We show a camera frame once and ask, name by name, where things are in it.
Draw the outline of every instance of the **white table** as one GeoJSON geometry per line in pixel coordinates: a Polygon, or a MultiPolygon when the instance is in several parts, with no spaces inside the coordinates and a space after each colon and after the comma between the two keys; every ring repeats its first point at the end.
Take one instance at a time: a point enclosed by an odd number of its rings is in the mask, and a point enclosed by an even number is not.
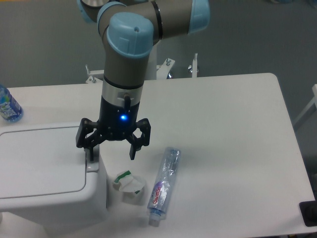
{"type": "MultiPolygon", "coordinates": [[[[24,124],[96,120],[101,90],[100,84],[10,89],[25,110],[18,122],[24,124]]],[[[111,189],[112,218],[59,237],[247,238],[317,231],[301,217],[298,204],[314,196],[274,75],[146,81],[139,110],[144,117],[151,142],[135,161],[126,141],[101,146],[110,179],[130,170],[147,180],[142,199],[111,189]],[[167,218],[154,228],[146,205],[166,146],[179,147],[182,160],[167,218]]],[[[8,213],[0,224],[1,238],[61,233],[8,213]]]]}

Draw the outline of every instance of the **box lid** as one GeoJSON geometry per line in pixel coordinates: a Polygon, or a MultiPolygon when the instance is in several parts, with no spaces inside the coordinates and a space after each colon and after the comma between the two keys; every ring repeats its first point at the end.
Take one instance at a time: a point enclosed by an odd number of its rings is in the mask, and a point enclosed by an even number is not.
{"type": "Polygon", "coordinates": [[[29,127],[1,128],[0,198],[82,190],[86,161],[75,145],[78,127],[29,127]]]}

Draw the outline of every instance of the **plastic water bottle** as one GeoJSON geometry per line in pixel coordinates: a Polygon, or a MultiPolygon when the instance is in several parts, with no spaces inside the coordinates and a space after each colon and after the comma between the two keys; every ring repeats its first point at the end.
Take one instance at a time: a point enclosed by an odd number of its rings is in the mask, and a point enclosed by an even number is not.
{"type": "Polygon", "coordinates": [[[23,117],[23,110],[9,90],[0,84],[0,115],[8,122],[17,122],[23,117]]]}
{"type": "Polygon", "coordinates": [[[181,152],[176,148],[167,147],[158,171],[155,185],[148,203],[150,225],[158,226],[167,212],[171,192],[176,178],[177,165],[181,152]]]}

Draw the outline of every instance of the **white plastic box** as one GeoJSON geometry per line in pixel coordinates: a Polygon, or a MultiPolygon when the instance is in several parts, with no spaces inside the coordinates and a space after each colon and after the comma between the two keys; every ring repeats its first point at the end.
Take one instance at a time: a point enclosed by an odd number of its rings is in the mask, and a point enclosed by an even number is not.
{"type": "Polygon", "coordinates": [[[106,169],[99,150],[86,160],[78,123],[0,128],[0,212],[44,226],[86,225],[107,217],[106,169]]]}

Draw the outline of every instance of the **gray floor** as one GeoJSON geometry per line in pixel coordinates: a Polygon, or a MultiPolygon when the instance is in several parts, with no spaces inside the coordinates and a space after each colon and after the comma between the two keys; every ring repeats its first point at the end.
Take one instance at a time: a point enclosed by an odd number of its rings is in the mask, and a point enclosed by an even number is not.
{"type": "MultiPolygon", "coordinates": [[[[317,83],[317,10],[305,0],[210,0],[204,32],[162,41],[158,61],[176,60],[175,77],[188,77],[198,53],[200,76],[274,73],[291,119],[313,97],[317,83]]],[[[0,83],[7,87],[84,83],[85,64],[102,69],[104,50],[95,24],[86,24],[76,0],[0,3],[0,83]]],[[[297,133],[317,173],[317,115],[297,133]]]]}

